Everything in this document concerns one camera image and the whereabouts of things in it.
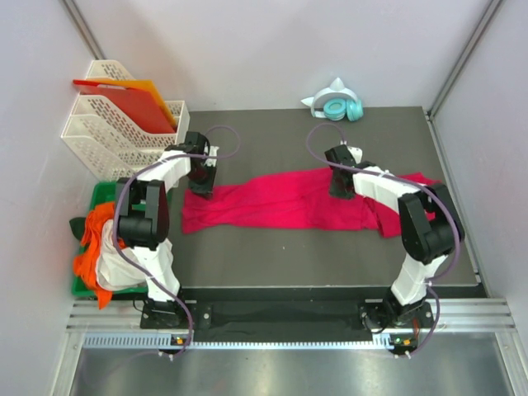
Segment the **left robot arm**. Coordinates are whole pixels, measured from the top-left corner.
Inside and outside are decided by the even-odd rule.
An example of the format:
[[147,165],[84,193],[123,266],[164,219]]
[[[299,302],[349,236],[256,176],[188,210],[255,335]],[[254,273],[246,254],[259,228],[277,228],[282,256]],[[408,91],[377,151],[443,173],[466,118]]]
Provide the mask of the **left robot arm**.
[[146,275],[143,316],[160,318],[169,327],[185,322],[187,308],[177,301],[181,285],[172,271],[167,193],[186,177],[191,193],[209,199],[217,153],[205,135],[188,132],[182,143],[168,146],[156,162],[116,184],[115,240],[125,243],[136,257],[134,265]]

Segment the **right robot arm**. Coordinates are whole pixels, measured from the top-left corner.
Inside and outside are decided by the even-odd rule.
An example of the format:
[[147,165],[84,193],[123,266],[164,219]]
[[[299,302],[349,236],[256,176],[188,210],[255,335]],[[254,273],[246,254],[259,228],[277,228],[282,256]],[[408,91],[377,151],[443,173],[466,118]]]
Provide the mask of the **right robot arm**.
[[396,177],[373,163],[359,163],[345,144],[330,148],[324,155],[332,169],[331,196],[362,196],[398,215],[406,255],[378,312],[366,317],[378,328],[402,327],[414,318],[438,268],[464,239],[449,190],[442,183],[428,186]]

